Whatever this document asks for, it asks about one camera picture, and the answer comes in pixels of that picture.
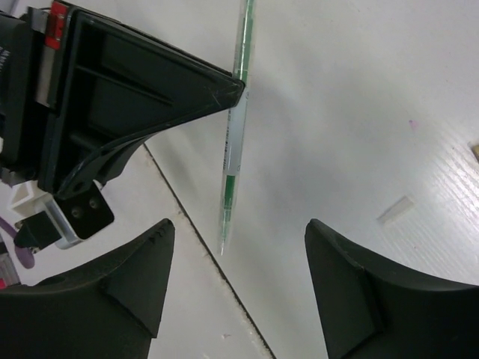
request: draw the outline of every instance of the white surface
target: white surface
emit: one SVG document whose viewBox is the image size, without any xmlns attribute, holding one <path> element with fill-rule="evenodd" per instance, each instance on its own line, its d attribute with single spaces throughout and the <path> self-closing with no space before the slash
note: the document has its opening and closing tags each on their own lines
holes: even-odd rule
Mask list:
<svg viewBox="0 0 479 359">
<path fill-rule="evenodd" d="M 238 1 L 118 2 L 231 68 Z M 222 268 L 280 359 L 325 358 L 303 233 L 319 218 L 413 268 L 479 283 L 479 4 L 259 0 L 234 242 Z M 227 114 L 149 146 L 211 248 Z M 382 226 L 402 197 L 414 203 Z"/>
<path fill-rule="evenodd" d="M 15 0 L 1 0 L 0 1 L 0 10 L 6 13 L 10 13 L 13 7 Z"/>
<path fill-rule="evenodd" d="M 122 176 L 107 184 L 103 194 L 115 213 L 113 225 L 68 251 L 48 247 L 36 255 L 33 269 L 23 269 L 14 258 L 23 283 L 36 284 L 75 268 L 170 218 L 176 227 L 174 257 L 159 337 L 151 344 L 149 358 L 268 358 L 143 148 L 133 155 Z M 6 203 L 9 195 L 10 189 L 1 184 L 0 202 Z M 0 206 L 0 214 L 10 223 L 18 220 L 4 206 Z M 11 239 L 2 235 L 11 249 Z"/>
</svg>

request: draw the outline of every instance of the metal screw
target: metal screw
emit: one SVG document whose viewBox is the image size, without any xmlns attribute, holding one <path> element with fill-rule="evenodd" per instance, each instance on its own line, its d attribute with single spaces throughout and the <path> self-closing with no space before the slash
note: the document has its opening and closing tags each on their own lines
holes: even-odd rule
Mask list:
<svg viewBox="0 0 479 359">
<path fill-rule="evenodd" d="M 98 200 L 98 198 L 90 198 L 90 207 L 93 209 L 99 209 L 100 201 Z"/>
<path fill-rule="evenodd" d="M 83 217 L 83 209 L 80 207 L 76 206 L 72 208 L 72 216 L 76 219 L 80 219 Z"/>
</svg>

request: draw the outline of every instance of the black plastic part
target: black plastic part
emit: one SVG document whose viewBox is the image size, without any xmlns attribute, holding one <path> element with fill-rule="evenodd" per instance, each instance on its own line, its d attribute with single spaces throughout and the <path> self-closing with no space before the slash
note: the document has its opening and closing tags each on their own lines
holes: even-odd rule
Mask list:
<svg viewBox="0 0 479 359">
<path fill-rule="evenodd" d="M 402 266 L 317 220 L 305 241 L 330 359 L 479 358 L 479 287 Z"/>
<path fill-rule="evenodd" d="M 8 253 L 7 246 L 5 245 L 4 242 L 0 242 L 0 254 L 6 254 Z"/>
<path fill-rule="evenodd" d="M 0 291 L 0 356 L 146 359 L 173 248 L 174 227 L 164 220 L 72 271 Z"/>
<path fill-rule="evenodd" d="M 55 202 L 80 239 L 90 238 L 115 220 L 112 210 L 95 184 L 86 192 L 67 200 L 55 197 Z"/>
<path fill-rule="evenodd" d="M 43 190 L 66 199 L 93 180 L 108 182 L 155 133 L 238 103 L 244 84 L 230 73 L 68 6 L 50 85 Z"/>
<path fill-rule="evenodd" d="M 19 248 L 42 250 L 60 238 L 61 235 L 49 216 L 45 212 L 40 212 L 22 221 L 22 227 L 15 236 L 14 242 Z"/>
<path fill-rule="evenodd" d="M 28 16 L 22 21 L 0 14 L 0 37 L 8 34 L 10 38 L 5 41 L 8 62 L 0 74 L 0 102 L 4 112 L 0 166 L 24 180 L 37 176 L 47 113 L 44 106 L 34 101 L 43 35 L 31 29 L 30 21 Z M 15 26 L 2 25 L 7 22 Z"/>
</svg>

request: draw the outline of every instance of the white plastic piece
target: white plastic piece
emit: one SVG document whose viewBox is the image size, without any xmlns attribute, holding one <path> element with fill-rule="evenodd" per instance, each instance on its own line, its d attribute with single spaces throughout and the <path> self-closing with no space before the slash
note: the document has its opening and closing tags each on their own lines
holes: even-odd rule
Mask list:
<svg viewBox="0 0 479 359">
<path fill-rule="evenodd" d="M 29 181 L 15 185 L 7 208 L 22 218 L 31 217 L 40 212 L 46 212 L 57 231 L 61 234 L 55 244 L 60 249 L 71 248 L 81 242 L 70 222 L 58 207 L 53 196 L 37 186 L 37 181 Z"/>
<path fill-rule="evenodd" d="M 20 183 L 12 188 L 7 208 L 23 218 L 31 217 L 38 213 L 34 209 L 35 201 L 46 196 L 51 197 L 52 195 L 39 189 L 36 181 Z"/>
<path fill-rule="evenodd" d="M 377 220 L 381 225 L 390 224 L 414 206 L 411 198 L 404 196 L 389 207 Z"/>
</svg>

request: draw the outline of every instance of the red label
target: red label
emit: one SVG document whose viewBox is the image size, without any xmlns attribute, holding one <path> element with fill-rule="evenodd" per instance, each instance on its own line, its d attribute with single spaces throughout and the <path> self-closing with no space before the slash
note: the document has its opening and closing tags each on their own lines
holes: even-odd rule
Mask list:
<svg viewBox="0 0 479 359">
<path fill-rule="evenodd" d="M 68 7 L 59 2 L 54 1 L 52 3 L 45 33 L 45 45 L 52 49 L 60 49 L 61 35 L 63 34 L 67 10 Z"/>
</svg>

